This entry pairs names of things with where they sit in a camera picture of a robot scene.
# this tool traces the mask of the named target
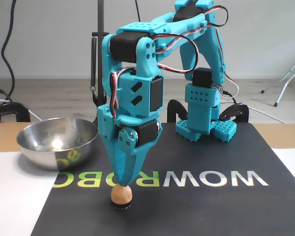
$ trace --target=metal bowl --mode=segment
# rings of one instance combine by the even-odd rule
[[[48,170],[63,170],[89,156],[97,126],[84,119],[54,118],[32,124],[17,136],[22,153]]]

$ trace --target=white paper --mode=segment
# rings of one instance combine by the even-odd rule
[[[20,152],[0,152],[0,236],[31,235],[57,175]]]
[[[295,178],[295,148],[272,149]]]

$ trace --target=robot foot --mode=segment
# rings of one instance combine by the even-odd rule
[[[201,137],[201,134],[194,133],[188,129],[187,120],[180,120],[176,123],[176,133],[180,134],[191,142],[196,142]]]
[[[236,129],[236,123],[231,120],[217,121],[215,127],[213,128],[213,135],[223,142],[229,142],[236,133]]]
[[[129,186],[116,184],[111,193],[112,205],[116,209],[128,209],[132,203],[132,191]]]

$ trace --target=hole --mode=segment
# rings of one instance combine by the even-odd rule
[[[141,87],[142,87],[142,82],[138,82],[138,83],[136,83],[136,84],[131,88],[131,90],[132,90],[133,92],[136,92],[136,91],[138,91]]]
[[[142,101],[142,96],[137,96],[135,99],[131,101],[133,106],[136,106],[139,102]]]

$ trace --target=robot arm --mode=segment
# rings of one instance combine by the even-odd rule
[[[119,185],[127,186],[139,175],[148,150],[162,132],[158,118],[164,106],[164,75],[160,69],[174,69],[159,62],[177,48],[185,70],[180,73],[192,83],[186,86],[188,120],[177,122],[176,132],[190,141],[211,130],[223,141],[234,135],[235,123],[227,124],[229,131],[221,133],[224,124],[218,121],[218,86],[225,80],[225,65],[221,39],[212,27],[213,4],[211,0],[177,0],[176,13],[128,24],[104,38],[103,87],[111,102],[98,108],[98,128]],[[211,69],[191,69],[198,53]],[[136,63],[136,67],[123,69],[122,62]]]

